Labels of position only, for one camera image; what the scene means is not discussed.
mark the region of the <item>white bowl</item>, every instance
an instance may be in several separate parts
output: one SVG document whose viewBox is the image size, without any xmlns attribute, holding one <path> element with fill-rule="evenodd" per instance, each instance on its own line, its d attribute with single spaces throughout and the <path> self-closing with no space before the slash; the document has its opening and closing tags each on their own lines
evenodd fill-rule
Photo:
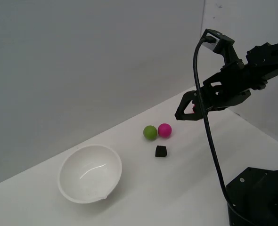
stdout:
<svg viewBox="0 0 278 226">
<path fill-rule="evenodd" d="M 91 203 L 105 199 L 121 176 L 119 155 L 103 145 L 90 145 L 70 155 L 58 175 L 58 188 L 68 200 Z"/>
</svg>

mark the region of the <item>pink ball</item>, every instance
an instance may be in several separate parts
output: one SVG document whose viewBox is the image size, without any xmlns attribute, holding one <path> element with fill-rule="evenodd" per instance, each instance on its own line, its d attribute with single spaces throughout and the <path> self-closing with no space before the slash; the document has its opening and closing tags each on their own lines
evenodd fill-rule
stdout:
<svg viewBox="0 0 278 226">
<path fill-rule="evenodd" d="M 172 134 L 172 127 L 163 123 L 158 127 L 158 134 L 163 138 L 168 138 Z"/>
</svg>

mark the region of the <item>black cable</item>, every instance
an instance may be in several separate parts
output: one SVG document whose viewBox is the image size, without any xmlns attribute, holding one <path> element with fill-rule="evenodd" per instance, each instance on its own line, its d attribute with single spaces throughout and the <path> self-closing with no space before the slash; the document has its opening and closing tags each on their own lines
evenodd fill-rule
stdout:
<svg viewBox="0 0 278 226">
<path fill-rule="evenodd" d="M 206 109 L 205 109 L 204 102 L 203 102 L 203 99 L 202 99 L 201 86 L 200 86 L 200 81 L 199 81 L 199 77 L 198 77 L 198 73 L 197 73 L 197 55 L 198 55 L 199 49 L 200 49 L 201 45 L 202 45 L 204 42 L 211 42 L 211 41 L 212 41 L 212 37 L 206 36 L 206 38 L 202 38 L 202 39 L 199 41 L 199 43 L 197 44 L 197 46 L 196 46 L 195 53 L 194 53 L 194 62 L 193 62 L 194 65 L 193 65 L 193 68 L 194 68 L 194 78 L 195 78 L 195 83 L 196 83 L 197 97 L 198 97 L 198 100 L 199 100 L 199 103 L 200 103 L 200 107 L 201 107 L 201 111 L 202 111 L 202 116 L 203 116 L 203 119 L 204 119 L 205 130 L 206 130 L 206 134 L 207 134 L 207 138 L 208 138 L 208 143 L 209 143 L 210 151 L 211 151 L 211 154 L 212 154 L 212 156 L 213 156 L 213 161 L 214 161 L 215 169 L 216 169 L 217 174 L 218 174 L 218 177 L 219 177 L 220 186 L 221 186 L 223 195 L 224 195 L 224 197 L 225 197 L 225 199 L 226 199 L 226 201 L 227 201 L 228 206 L 229 206 L 230 209 L 231 209 L 236 215 L 238 215 L 240 218 L 242 218 L 243 220 L 245 220 L 246 222 L 248 222 L 249 224 L 251 224 L 251 225 L 253 225 L 253 226 L 257 226 L 256 224 L 254 224 L 254 223 L 251 222 L 250 220 L 248 220 L 248 219 L 246 219 L 245 217 L 243 217 L 243 216 L 234 208 L 234 205 L 232 204 L 232 202 L 231 202 L 231 200 L 230 200 L 230 198 L 229 198 L 229 196 L 228 196 L 226 187 L 225 187 L 225 182 L 224 182 L 224 178 L 223 178 L 222 171 L 221 171 L 221 168 L 220 168 L 218 156 L 217 156 L 217 154 L 216 154 L 215 147 L 214 147 L 214 144 L 213 144 L 213 138 L 212 138 L 211 131 L 210 131 L 210 126 L 209 126 L 207 111 L 206 111 Z"/>
</svg>

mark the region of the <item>bowl rim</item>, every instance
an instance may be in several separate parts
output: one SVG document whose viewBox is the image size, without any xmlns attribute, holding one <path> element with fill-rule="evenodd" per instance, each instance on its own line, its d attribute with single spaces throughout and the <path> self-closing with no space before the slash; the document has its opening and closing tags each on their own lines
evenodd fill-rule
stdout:
<svg viewBox="0 0 278 226">
<path fill-rule="evenodd" d="M 61 186 L 61 184 L 60 184 L 60 175 L 61 175 L 63 166 L 65 165 L 65 163 L 68 161 L 68 159 L 69 159 L 72 155 L 74 155 L 76 152 L 78 152 L 78 151 L 80 151 L 80 150 L 82 150 L 82 149 L 84 149 L 84 148 L 91 147 L 91 146 L 101 146 L 101 147 L 105 147 L 105 148 L 107 148 L 108 150 L 110 150 L 111 152 L 114 153 L 114 155 L 116 156 L 116 158 L 117 158 L 117 160 L 118 160 L 118 163 L 119 163 L 119 175 L 118 175 L 118 177 L 117 177 L 115 183 L 112 185 L 112 187 L 109 189 L 109 191 L 107 192 L 106 195 L 101 196 L 101 197 L 91 198 L 91 199 L 86 200 L 86 201 L 74 199 L 74 198 L 70 197 L 69 195 L 67 195 L 67 194 L 65 193 L 65 191 L 63 190 L 63 188 L 62 188 L 62 186 Z M 59 188 L 61 194 L 62 194 L 66 199 L 68 199 L 68 200 L 70 200 L 70 201 L 72 201 L 72 202 L 81 203 L 81 204 L 92 203 L 92 202 L 96 202 L 96 201 L 99 201 L 99 200 L 102 200 L 102 199 L 107 198 L 107 196 L 108 196 L 108 195 L 114 190 L 114 188 L 117 186 L 117 184 L 118 184 L 118 182 L 119 182 L 119 180 L 120 180 L 120 177 L 121 177 L 121 173 L 122 173 L 122 162 L 121 162 L 121 159 L 120 159 L 118 153 L 117 153 L 116 151 L 114 151 L 113 148 L 108 147 L 108 146 L 106 146 L 106 145 L 100 145 L 100 144 L 86 145 L 86 146 L 83 146 L 83 147 L 81 147 L 81 148 L 79 148 L 79 149 L 73 151 L 73 152 L 64 160 L 64 162 L 62 163 L 62 165 L 61 165 L 61 167 L 60 167 L 60 169 L 59 169 L 59 172 L 58 172 L 58 176 L 57 176 L 57 186 L 58 186 L 58 188 Z"/>
</svg>

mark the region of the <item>table surface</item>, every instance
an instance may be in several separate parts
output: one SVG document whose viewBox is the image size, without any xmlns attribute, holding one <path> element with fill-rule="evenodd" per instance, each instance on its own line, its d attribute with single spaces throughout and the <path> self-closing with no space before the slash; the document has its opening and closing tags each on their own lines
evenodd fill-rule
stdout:
<svg viewBox="0 0 278 226">
<path fill-rule="evenodd" d="M 227 226 L 203 121 L 176 121 L 179 94 L 53 158 L 0 183 L 0 226 Z M 229 110 L 209 113 L 226 183 L 246 167 L 278 170 L 278 142 Z M 172 137 L 148 142 L 146 125 L 169 123 Z M 104 144 L 121 157 L 123 172 L 107 199 L 66 200 L 57 175 L 64 159 L 88 144 Z M 168 156 L 156 158 L 157 145 Z"/>
</svg>

